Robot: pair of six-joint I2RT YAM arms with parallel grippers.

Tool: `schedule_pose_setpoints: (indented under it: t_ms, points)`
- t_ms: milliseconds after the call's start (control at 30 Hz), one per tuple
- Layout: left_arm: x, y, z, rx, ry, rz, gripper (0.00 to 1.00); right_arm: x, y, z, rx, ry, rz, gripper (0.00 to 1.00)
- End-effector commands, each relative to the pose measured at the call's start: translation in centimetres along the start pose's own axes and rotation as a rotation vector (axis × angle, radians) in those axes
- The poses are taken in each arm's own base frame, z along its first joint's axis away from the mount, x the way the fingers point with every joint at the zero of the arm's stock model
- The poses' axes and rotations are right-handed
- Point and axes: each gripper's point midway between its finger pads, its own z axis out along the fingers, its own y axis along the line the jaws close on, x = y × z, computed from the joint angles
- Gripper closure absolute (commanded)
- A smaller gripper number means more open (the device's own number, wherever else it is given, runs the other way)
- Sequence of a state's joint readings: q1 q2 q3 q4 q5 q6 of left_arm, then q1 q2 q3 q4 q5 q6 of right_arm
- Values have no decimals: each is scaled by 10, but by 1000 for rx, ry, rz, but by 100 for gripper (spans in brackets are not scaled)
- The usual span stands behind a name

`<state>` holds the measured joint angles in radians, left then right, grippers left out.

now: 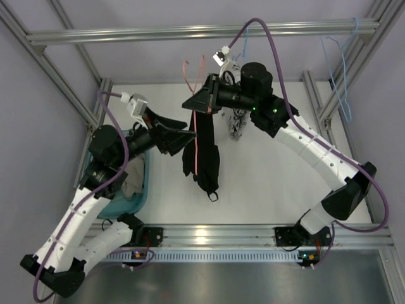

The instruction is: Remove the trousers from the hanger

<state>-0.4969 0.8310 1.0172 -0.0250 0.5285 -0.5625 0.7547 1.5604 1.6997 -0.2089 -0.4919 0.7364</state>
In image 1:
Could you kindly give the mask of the black trousers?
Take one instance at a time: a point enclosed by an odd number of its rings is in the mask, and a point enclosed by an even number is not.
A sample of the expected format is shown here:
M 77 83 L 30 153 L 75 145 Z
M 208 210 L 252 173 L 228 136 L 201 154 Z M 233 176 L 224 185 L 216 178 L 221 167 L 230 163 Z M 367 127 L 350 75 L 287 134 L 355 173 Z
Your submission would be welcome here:
M 213 116 L 194 111 L 189 130 L 196 132 L 197 137 L 183 150 L 183 173 L 192 176 L 210 201 L 218 201 L 220 152 L 215 144 Z

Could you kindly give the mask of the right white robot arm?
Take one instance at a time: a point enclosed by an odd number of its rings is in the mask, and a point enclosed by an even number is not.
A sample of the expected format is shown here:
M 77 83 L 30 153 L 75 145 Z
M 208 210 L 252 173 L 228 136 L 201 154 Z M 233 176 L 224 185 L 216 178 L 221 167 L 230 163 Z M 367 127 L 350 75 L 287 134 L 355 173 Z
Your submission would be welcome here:
M 223 74 L 209 74 L 182 108 L 211 115 L 222 108 L 249 111 L 258 129 L 318 172 L 331 191 L 298 220 L 293 230 L 297 237 L 306 239 L 335 221 L 347 220 L 370 190 L 376 167 L 370 162 L 360 165 L 313 131 L 295 107 L 274 95 L 273 76 L 263 64 L 246 63 L 231 77 L 233 84 Z

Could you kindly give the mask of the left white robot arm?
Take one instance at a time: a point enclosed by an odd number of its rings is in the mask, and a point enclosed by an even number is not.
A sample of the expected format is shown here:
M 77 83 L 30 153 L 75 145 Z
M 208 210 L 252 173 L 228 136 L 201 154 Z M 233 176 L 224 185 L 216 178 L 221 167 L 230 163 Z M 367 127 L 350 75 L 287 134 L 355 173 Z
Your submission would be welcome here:
M 197 136 L 186 129 L 187 123 L 161 117 L 150 109 L 145 110 L 142 118 L 146 125 L 140 125 L 129 136 L 114 117 L 110 118 L 111 124 L 94 131 L 89 145 L 92 161 L 66 213 L 42 247 L 20 262 L 35 277 L 33 297 L 37 303 L 48 300 L 39 298 L 39 283 L 49 288 L 52 295 L 68 298 L 109 254 L 123 245 L 143 242 L 143 221 L 125 212 L 100 235 L 82 244 L 95 219 L 120 191 L 128 176 L 125 169 L 129 161 L 152 148 L 174 156 Z

